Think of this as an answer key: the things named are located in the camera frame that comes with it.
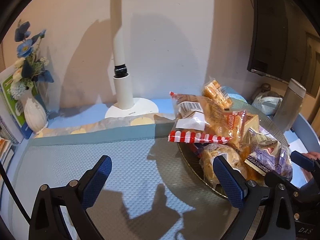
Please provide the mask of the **purple snack bag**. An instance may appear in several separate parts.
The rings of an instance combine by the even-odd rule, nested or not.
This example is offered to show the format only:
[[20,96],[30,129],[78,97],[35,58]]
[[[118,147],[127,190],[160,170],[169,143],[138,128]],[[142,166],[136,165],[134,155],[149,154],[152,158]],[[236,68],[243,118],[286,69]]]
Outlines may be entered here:
[[249,128],[243,138],[244,162],[262,176],[276,172],[287,181],[293,177],[293,168],[287,146]]

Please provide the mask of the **small green edged snack pack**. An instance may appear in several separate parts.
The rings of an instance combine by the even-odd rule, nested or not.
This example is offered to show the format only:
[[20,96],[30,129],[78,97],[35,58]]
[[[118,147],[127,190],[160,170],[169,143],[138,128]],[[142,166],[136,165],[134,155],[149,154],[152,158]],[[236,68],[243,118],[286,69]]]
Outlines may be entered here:
[[221,170],[221,163],[227,163],[233,170],[238,171],[245,179],[248,178],[244,162],[231,146],[224,144],[208,144],[204,146],[200,155],[200,166],[204,173],[204,179],[214,189],[220,185],[220,175],[216,175],[215,172]]

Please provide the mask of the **red striped bread snack bag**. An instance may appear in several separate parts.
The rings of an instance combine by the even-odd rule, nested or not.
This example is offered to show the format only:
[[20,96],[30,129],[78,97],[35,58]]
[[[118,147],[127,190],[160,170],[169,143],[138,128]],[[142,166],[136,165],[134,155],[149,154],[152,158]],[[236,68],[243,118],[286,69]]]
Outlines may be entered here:
[[223,114],[227,110],[205,96],[170,92],[170,97],[176,115],[170,142],[227,144],[230,137]]

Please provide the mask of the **rice cracker snack pack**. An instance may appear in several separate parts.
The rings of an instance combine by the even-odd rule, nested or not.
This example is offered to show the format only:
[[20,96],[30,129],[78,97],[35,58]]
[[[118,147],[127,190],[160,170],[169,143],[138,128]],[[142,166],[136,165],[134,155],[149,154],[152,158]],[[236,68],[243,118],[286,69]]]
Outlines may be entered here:
[[213,100],[220,108],[230,109],[233,102],[228,94],[222,91],[221,85],[213,79],[206,83],[202,89],[202,95]]

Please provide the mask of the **grey blue table mat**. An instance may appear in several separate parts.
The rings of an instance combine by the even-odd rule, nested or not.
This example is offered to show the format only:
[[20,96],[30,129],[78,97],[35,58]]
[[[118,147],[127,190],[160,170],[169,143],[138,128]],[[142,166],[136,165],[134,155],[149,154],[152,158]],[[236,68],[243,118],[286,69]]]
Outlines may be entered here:
[[112,171],[88,214],[105,239],[219,239],[237,214],[185,164],[165,125],[35,138],[12,167],[31,212],[41,185],[65,186],[102,155]]

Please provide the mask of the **white ceramic flower vase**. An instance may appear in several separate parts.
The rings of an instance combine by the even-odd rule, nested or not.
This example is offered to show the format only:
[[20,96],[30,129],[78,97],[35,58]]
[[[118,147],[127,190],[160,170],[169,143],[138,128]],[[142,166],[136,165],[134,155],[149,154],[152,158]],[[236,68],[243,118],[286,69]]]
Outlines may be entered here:
[[25,120],[29,128],[39,134],[48,126],[46,111],[43,106],[34,98],[32,90],[26,90],[21,97]]

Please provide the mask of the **orange red snack pack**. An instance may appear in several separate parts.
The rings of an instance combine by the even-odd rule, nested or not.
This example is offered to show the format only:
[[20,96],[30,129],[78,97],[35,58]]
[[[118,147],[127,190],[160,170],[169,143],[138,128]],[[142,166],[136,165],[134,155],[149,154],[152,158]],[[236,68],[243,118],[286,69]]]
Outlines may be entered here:
[[259,131],[259,115],[252,114],[245,109],[237,111],[224,111],[224,117],[227,121],[228,134],[230,140],[227,145],[235,150],[239,150],[243,136],[252,128],[254,131]]

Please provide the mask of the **grey thermos bottle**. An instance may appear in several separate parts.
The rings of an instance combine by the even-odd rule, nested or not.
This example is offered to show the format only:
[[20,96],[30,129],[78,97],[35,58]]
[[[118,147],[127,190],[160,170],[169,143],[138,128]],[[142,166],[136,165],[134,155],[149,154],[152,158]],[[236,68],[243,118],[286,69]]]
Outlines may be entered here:
[[295,122],[303,103],[306,89],[295,79],[289,81],[284,98],[276,111],[273,122],[284,133]]

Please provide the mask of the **light blue tissue pack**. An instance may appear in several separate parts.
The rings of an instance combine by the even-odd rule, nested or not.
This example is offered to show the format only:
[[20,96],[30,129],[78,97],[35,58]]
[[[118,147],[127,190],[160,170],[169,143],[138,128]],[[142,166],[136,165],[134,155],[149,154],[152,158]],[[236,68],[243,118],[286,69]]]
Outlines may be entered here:
[[281,105],[283,97],[273,91],[259,93],[252,106],[264,113],[265,115],[275,115]]

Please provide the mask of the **green white book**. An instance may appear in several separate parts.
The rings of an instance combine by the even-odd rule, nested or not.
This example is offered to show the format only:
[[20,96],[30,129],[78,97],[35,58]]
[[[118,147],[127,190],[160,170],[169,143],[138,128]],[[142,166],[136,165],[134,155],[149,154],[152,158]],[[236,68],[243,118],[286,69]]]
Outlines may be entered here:
[[32,130],[25,120],[22,103],[12,98],[9,93],[14,72],[14,65],[1,72],[1,120],[13,136],[15,144],[18,144],[23,139],[29,139]]

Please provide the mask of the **white desk lamp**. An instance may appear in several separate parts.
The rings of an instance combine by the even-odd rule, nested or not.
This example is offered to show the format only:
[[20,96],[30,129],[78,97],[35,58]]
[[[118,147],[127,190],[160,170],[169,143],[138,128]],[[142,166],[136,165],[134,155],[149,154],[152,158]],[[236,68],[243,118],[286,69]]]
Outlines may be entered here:
[[157,105],[145,98],[135,98],[125,64],[122,26],[122,0],[110,0],[110,22],[114,60],[114,87],[117,102],[108,108],[105,118],[119,118],[158,113]]

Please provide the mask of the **black wall monitor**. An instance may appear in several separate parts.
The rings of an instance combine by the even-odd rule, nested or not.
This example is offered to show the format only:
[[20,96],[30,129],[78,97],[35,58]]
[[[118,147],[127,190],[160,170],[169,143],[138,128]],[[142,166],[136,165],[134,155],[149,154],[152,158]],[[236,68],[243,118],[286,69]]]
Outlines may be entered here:
[[254,24],[248,71],[319,91],[319,35],[293,0],[251,0]]

